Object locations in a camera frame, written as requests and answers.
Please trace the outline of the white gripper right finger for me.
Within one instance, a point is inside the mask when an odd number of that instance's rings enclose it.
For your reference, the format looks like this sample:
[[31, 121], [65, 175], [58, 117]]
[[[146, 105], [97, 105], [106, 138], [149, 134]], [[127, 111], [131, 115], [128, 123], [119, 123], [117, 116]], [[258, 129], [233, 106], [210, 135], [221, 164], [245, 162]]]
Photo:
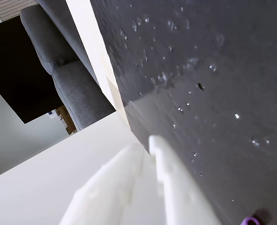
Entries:
[[168, 225], [219, 225], [220, 219], [192, 174], [163, 137], [149, 137], [156, 160], [157, 181], [163, 187]]

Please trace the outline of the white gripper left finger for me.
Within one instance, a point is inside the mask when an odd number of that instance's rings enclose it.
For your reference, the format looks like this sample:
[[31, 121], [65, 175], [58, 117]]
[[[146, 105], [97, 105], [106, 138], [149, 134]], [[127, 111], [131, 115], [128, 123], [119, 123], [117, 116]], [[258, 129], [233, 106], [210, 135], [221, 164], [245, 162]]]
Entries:
[[118, 225], [142, 172], [145, 149], [125, 147], [76, 190], [62, 225]]

